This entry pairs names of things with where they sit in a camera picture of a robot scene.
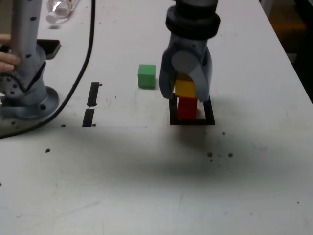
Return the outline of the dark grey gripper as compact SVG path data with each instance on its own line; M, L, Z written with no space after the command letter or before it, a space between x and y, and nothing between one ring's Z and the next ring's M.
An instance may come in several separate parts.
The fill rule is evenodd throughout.
M189 48L204 55L198 58L188 51L177 52L178 47L173 46L174 44L179 48ZM211 75L212 60L207 50L207 40L191 40L171 33L160 68L159 88L162 96L171 99L175 88L177 96L206 102L209 100Z

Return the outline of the person's hand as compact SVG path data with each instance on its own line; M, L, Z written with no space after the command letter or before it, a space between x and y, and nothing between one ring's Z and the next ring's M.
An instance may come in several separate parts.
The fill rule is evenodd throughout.
M1 34L0 44L5 46L11 46L11 35ZM18 56L1 52L0 53L0 71L12 72L16 66L20 64L21 60Z

